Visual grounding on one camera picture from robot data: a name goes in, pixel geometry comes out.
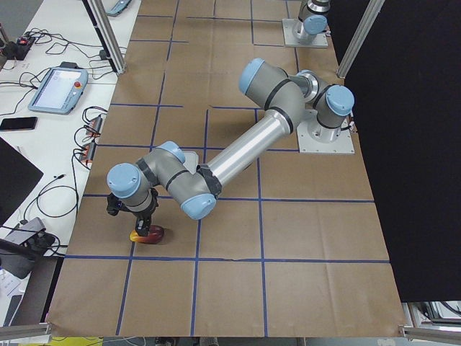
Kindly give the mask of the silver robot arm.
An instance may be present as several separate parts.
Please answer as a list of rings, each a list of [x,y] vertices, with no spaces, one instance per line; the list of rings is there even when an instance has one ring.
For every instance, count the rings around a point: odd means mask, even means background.
[[[323,33],[328,25],[330,8],[329,0],[302,0],[295,35],[301,40],[308,40]]]
[[[115,165],[107,174],[111,191],[107,213],[132,213],[135,234],[147,241],[159,230],[152,224],[152,215],[158,206],[155,188],[160,185],[185,214],[201,220],[213,210],[223,187],[272,144],[292,134],[307,120],[309,110],[316,113],[310,137],[326,142],[327,133],[341,132],[355,103],[345,86],[329,84],[309,70],[289,75],[261,58],[245,67],[239,89],[262,107],[264,116],[259,122],[194,173],[185,167],[184,153],[173,141],[162,143],[134,164]]]

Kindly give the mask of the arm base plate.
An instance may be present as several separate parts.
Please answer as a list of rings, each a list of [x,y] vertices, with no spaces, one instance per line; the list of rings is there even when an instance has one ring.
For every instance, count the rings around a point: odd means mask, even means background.
[[[296,129],[301,154],[355,154],[352,135],[346,120],[336,129],[324,128],[317,121],[315,110],[306,110]]]
[[[321,32],[308,34],[299,19],[283,19],[282,29],[285,47],[291,48],[327,48],[326,35]]]

